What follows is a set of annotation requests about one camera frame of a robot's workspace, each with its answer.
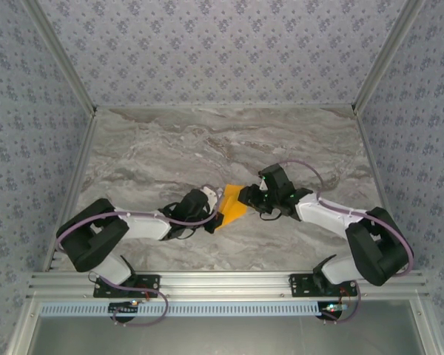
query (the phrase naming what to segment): patterned wallpaper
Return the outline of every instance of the patterned wallpaper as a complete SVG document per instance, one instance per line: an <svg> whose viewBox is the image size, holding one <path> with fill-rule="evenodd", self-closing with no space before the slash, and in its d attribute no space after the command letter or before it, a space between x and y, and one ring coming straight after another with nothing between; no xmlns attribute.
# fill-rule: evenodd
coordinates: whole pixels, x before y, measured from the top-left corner
<svg viewBox="0 0 444 355"><path fill-rule="evenodd" d="M444 327L444 0L426 0L363 122Z"/></svg>
<svg viewBox="0 0 444 355"><path fill-rule="evenodd" d="M87 117L19 0L0 0L0 354L53 233Z"/></svg>
<svg viewBox="0 0 444 355"><path fill-rule="evenodd" d="M404 0L40 0L95 105L351 103Z"/></svg>

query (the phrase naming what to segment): floor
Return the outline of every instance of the floor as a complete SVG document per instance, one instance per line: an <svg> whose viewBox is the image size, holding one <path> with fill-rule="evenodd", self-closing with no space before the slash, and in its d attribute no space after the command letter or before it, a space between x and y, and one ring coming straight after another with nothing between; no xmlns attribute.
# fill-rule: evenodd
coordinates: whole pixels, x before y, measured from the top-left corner
<svg viewBox="0 0 444 355"><path fill-rule="evenodd" d="M99 109L76 211L100 197L152 211L211 183L258 183L257 172L286 158L309 162L328 185L324 196L355 208L380 205L351 109ZM302 166L296 186L318 188ZM122 241L116 252L136 270L303 270L348 249L345 240L291 218L263 222L255 211L215 234L188 240ZM60 269L72 269L64 261Z"/></svg>

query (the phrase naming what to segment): white cable tray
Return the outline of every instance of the white cable tray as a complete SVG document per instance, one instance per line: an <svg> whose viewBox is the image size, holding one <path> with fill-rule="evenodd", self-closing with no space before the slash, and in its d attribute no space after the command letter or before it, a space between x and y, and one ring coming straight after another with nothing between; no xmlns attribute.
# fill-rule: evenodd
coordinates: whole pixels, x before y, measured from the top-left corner
<svg viewBox="0 0 444 355"><path fill-rule="evenodd" d="M44 302L42 317L108 317L109 302ZM148 302L138 306L129 317L158 317L164 311L163 302ZM167 317L283 317L318 316L315 301L284 302L170 302Z"/></svg>

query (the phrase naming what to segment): yellow object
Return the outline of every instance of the yellow object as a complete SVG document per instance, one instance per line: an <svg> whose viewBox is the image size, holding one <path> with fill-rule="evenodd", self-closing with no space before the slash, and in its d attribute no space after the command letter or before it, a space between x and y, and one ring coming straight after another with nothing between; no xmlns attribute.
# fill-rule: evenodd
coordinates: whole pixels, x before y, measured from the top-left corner
<svg viewBox="0 0 444 355"><path fill-rule="evenodd" d="M247 206L241 202L238 202L238 195L240 190L245 186L239 185L227 185L223 192L223 200L219 207L219 212L223 214L223 222L217 229L231 223L239 217L246 214Z"/></svg>

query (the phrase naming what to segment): gray marble table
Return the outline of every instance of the gray marble table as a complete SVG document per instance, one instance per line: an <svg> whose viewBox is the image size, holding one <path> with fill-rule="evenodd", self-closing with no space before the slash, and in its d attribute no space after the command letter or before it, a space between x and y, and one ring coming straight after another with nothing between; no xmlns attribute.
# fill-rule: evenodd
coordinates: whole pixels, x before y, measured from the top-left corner
<svg viewBox="0 0 444 355"><path fill-rule="evenodd" d="M324 197L355 208L380 205L352 111L314 108L100 109L76 211L100 197L152 211L205 183L258 183L257 172L286 158L309 162ZM296 186L316 177L290 164ZM290 218L263 222L255 211L215 234L188 240L129 240L115 251L136 270L305 270L348 248L345 240ZM60 269L72 269L65 260Z"/></svg>

